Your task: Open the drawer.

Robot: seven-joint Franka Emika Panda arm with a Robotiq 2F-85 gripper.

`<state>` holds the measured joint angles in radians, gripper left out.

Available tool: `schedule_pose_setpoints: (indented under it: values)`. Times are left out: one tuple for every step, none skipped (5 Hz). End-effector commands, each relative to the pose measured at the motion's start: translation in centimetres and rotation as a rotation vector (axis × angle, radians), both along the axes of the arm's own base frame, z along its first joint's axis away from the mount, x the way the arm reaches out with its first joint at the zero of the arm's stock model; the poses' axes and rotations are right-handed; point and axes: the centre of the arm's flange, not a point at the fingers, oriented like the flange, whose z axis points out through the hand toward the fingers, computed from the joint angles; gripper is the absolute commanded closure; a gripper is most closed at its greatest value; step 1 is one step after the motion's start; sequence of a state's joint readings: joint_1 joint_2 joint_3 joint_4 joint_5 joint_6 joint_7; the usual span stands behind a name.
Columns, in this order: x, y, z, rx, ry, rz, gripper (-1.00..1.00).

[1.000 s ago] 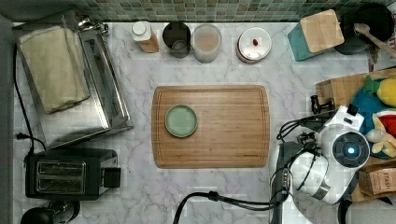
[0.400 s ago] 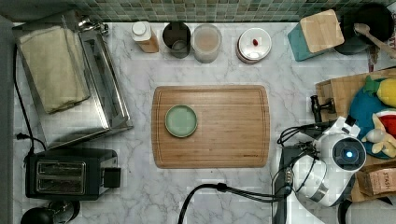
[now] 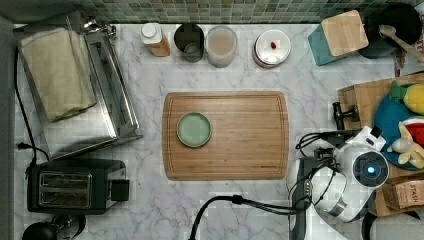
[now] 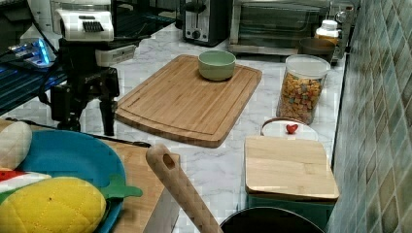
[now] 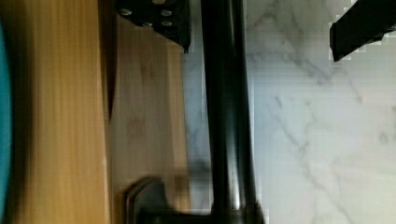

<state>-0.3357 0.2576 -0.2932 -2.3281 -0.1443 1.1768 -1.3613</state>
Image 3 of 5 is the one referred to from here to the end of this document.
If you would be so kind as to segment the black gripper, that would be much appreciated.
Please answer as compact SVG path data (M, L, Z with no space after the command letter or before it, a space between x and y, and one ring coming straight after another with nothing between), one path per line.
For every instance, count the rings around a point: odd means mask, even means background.
M332 132L324 132L321 139L330 144L343 144L348 139L355 137L359 130L337 130Z

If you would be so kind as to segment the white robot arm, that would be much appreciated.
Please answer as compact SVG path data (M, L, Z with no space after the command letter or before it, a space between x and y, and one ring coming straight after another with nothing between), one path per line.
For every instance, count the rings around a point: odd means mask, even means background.
M289 218L289 240L347 240L320 214L343 222L363 217L375 190L388 179L379 128L325 132L321 138L334 146L330 156L302 157L287 168L289 203L298 210Z

